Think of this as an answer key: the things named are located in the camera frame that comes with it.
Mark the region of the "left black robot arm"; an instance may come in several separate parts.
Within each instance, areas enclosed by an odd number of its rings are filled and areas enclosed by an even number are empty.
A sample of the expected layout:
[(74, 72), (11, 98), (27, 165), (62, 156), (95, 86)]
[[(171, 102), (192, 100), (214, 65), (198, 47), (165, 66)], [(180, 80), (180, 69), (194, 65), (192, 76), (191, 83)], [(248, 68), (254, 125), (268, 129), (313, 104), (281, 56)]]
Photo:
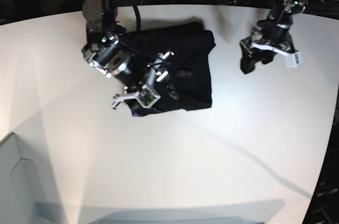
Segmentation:
[(291, 34), (293, 16), (305, 10), (306, 0), (272, 0), (272, 7), (264, 20), (251, 29), (250, 35), (240, 40), (242, 51), (240, 69), (244, 74), (255, 70), (260, 62), (271, 63), (276, 55), (284, 58), (288, 68), (302, 63), (301, 51), (294, 47)]

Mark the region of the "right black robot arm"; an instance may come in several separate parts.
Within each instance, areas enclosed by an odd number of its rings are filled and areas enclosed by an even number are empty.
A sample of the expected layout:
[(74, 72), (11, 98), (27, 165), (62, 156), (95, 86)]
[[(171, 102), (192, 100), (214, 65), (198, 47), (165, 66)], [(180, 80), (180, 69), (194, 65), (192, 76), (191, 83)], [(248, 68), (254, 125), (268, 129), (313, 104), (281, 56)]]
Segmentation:
[(87, 38), (82, 49), (84, 60), (106, 78), (124, 85), (123, 93), (113, 97), (113, 109), (134, 101), (138, 107), (155, 111), (163, 96), (179, 99), (167, 70), (174, 52), (150, 54), (134, 47), (126, 38), (126, 28), (118, 24), (114, 0), (85, 0), (82, 13)]

